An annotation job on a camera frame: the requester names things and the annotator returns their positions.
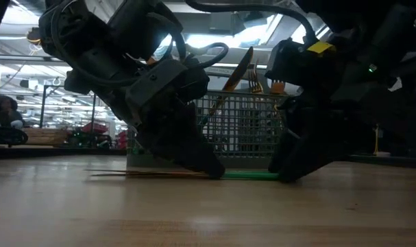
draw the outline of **person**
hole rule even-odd
[[[23,124],[22,115],[17,111],[17,102],[8,96],[0,95],[0,126],[20,130]]]

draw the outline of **wooden table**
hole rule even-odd
[[[295,185],[91,178],[120,156],[0,161],[0,246],[416,246],[416,170],[337,163]]]

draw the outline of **wire basket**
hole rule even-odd
[[[269,158],[283,130],[282,118],[274,106],[283,98],[250,93],[210,91],[196,99],[197,122],[206,117],[221,96],[223,104],[199,126],[218,157]]]

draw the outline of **table surface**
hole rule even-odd
[[[274,181],[90,177],[121,156],[0,161],[0,246],[416,246],[416,169]]]

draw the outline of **ceiling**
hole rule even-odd
[[[86,4],[91,12],[104,21],[108,21],[114,11],[123,0],[86,0]],[[213,42],[225,42],[231,48],[228,55],[221,61],[227,64],[236,64],[244,56],[247,48],[252,45],[255,48],[254,60],[259,60],[260,64],[267,64],[271,48],[279,41],[293,37],[297,42],[302,41],[304,35],[303,27],[296,20],[278,14],[264,13],[267,24],[259,27],[251,27],[235,36],[232,35],[212,35],[212,15],[205,12],[194,10],[187,6],[183,0],[168,0],[165,4],[182,23],[183,35],[186,42],[192,46],[204,46]],[[286,5],[296,10],[297,7],[291,1],[276,0],[201,0],[207,3],[266,3]],[[45,11],[44,0],[12,0],[11,6],[6,12],[0,27],[0,55],[31,55],[49,56],[41,48],[30,45],[25,39],[25,34],[32,27],[38,25],[38,17]],[[313,28],[322,30],[324,23],[313,14],[306,15]],[[169,40],[164,40],[162,44],[166,47]],[[213,49],[209,54],[200,57],[201,61],[209,60],[215,56],[219,50]],[[40,119],[40,104],[42,101],[43,84],[58,83],[56,79],[63,80],[69,70],[66,66],[44,66],[3,62],[0,65],[2,76],[0,78],[0,92],[16,97],[25,96],[25,100],[19,102],[19,106],[24,112],[25,117],[31,123],[38,123]],[[32,84],[29,88],[20,86],[21,80],[29,80]],[[57,123],[70,124],[73,122],[87,121],[90,119],[92,111],[92,95],[75,95],[63,90],[63,88],[49,88],[50,96],[46,99],[45,123],[50,125]],[[114,121],[114,116],[102,102],[97,101],[97,117],[101,120]],[[120,128],[124,128],[122,122],[117,122]]]

